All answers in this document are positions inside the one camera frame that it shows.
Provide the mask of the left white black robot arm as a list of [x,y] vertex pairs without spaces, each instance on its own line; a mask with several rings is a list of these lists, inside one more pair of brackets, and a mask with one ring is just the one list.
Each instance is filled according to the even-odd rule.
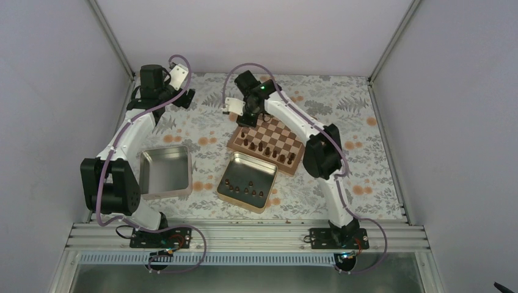
[[99,226],[119,221],[145,231],[154,247],[170,239],[164,214],[152,209],[141,197],[139,183],[130,161],[136,157],[144,139],[155,129],[166,106],[187,109],[195,91],[189,89],[191,72],[182,64],[144,65],[140,84],[133,90],[123,123],[107,147],[95,158],[80,165],[87,209],[95,214]]

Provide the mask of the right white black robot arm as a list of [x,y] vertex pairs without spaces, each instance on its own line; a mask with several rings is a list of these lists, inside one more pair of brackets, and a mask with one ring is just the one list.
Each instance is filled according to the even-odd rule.
[[346,248],[354,241],[353,230],[359,227],[345,209],[340,173],[346,170],[340,147],[338,128],[324,125],[306,114],[272,79],[260,82],[250,71],[234,80],[243,95],[240,126],[253,127],[260,114],[269,114],[287,126],[305,145],[303,166],[317,179],[326,199],[331,228],[331,241],[337,248]]

